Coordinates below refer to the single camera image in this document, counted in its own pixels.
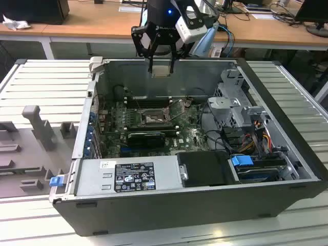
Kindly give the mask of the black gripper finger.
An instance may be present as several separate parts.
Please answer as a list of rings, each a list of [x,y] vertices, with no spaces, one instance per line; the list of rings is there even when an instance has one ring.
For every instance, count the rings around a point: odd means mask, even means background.
[[[146,49],[141,43],[143,35],[146,34],[150,38],[150,44]],[[133,26],[131,28],[131,36],[136,48],[136,52],[140,57],[149,60],[148,72],[152,73],[153,69],[153,56],[159,46],[159,33],[156,31],[156,25],[152,22],[146,23],[145,26]]]
[[[191,44],[183,44],[183,46],[177,50],[175,44],[170,45],[171,49],[171,61],[170,61],[170,74],[174,72],[174,64],[176,60],[184,59],[189,56],[191,50]]]

